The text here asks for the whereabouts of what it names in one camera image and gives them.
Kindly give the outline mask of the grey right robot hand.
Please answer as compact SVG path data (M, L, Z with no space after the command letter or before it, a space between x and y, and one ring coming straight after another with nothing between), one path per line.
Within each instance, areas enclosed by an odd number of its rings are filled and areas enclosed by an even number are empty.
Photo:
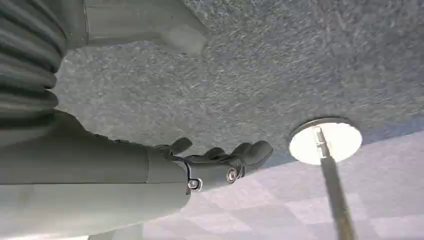
M258 171L266 141L231 153L146 146L86 130L52 92L69 50L158 41L199 54L207 30L181 0L3 0L0 3L0 237L92 236L182 209L192 191Z

